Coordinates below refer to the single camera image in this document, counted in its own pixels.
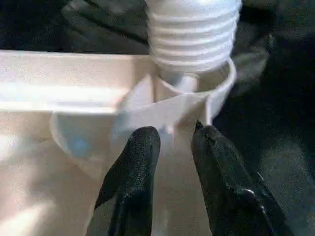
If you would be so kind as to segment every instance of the white plastic surface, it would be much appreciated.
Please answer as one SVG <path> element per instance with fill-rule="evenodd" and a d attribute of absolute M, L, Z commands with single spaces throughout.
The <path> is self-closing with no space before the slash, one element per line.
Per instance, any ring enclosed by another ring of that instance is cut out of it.
<path fill-rule="evenodd" d="M 152 235 L 209 235 L 190 139 L 196 119 L 211 123 L 232 88 L 232 61 L 198 94 L 155 85 L 148 56 L 0 52 L 0 60 L 0 235 L 84 236 L 104 175 L 146 125 L 162 140 Z"/>

